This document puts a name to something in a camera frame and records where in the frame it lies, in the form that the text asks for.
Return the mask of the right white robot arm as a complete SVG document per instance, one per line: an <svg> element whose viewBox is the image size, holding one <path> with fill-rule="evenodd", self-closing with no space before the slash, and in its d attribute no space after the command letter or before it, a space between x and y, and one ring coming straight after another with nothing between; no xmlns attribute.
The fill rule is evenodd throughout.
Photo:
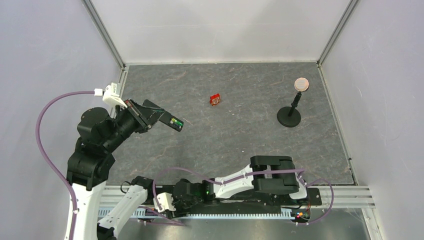
<svg viewBox="0 0 424 240"><path fill-rule="evenodd" d="M226 214L235 205L302 206L309 191L301 174L290 156L256 155L246 167L227 176L203 178L196 183L182 178L172 189L173 214L210 214L218 206Z"/></svg>

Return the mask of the green battery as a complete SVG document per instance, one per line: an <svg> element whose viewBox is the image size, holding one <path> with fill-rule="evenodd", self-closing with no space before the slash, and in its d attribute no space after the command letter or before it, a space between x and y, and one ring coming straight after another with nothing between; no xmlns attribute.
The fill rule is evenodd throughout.
<svg viewBox="0 0 424 240"><path fill-rule="evenodd" d="M177 126L178 128L182 128L184 126L184 124L182 122L180 122L179 120L172 118L171 119L171 123L175 126Z"/></svg>

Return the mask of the black remote control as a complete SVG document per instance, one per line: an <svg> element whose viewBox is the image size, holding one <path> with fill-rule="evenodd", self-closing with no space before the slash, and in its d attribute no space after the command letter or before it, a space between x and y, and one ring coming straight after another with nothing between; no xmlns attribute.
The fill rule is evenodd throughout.
<svg viewBox="0 0 424 240"><path fill-rule="evenodd" d="M161 117L159 118L159 121L168 127L176 130L177 132L181 132L184 127L184 122L180 120L179 118L175 117L168 111L165 111Z"/></svg>

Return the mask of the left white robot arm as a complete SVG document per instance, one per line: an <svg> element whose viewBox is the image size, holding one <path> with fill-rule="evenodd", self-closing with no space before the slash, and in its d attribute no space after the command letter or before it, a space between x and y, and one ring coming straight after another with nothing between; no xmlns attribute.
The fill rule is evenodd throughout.
<svg viewBox="0 0 424 240"><path fill-rule="evenodd" d="M142 204L157 198L153 181L138 176L128 191L103 218L98 217L103 191L115 163L114 151L132 134L148 132L157 122L170 124L172 115L149 100L143 104L113 100L115 116L102 107L85 111L77 125L79 138L67 162L71 186L68 219L70 240L116 240L124 225Z"/></svg>

